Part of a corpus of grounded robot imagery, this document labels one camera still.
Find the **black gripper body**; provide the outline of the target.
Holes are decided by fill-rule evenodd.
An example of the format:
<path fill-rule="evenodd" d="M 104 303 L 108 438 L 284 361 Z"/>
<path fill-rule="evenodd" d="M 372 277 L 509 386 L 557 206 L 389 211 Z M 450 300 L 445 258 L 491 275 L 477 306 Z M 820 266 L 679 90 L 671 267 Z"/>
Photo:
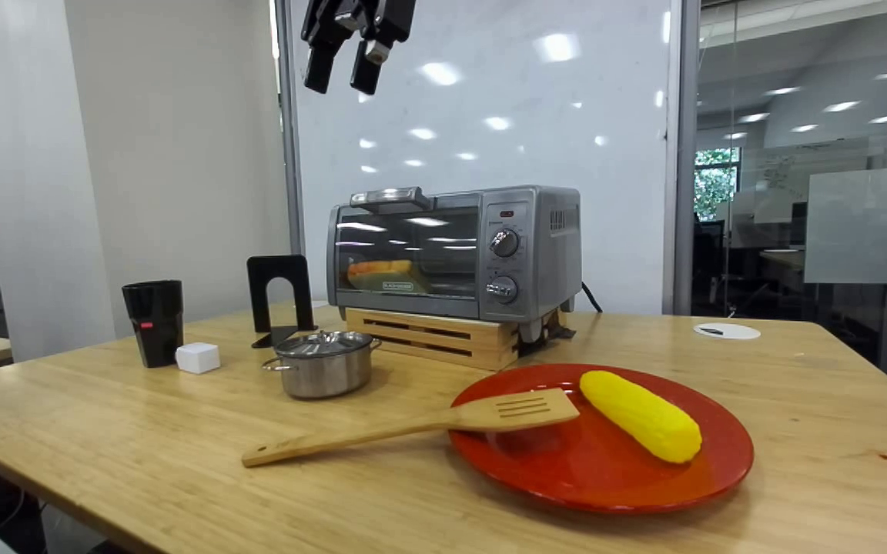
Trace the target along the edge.
<path fill-rule="evenodd" d="M 378 44 L 403 44 L 409 37 L 415 0 L 307 0 L 301 37 L 361 34 Z"/>

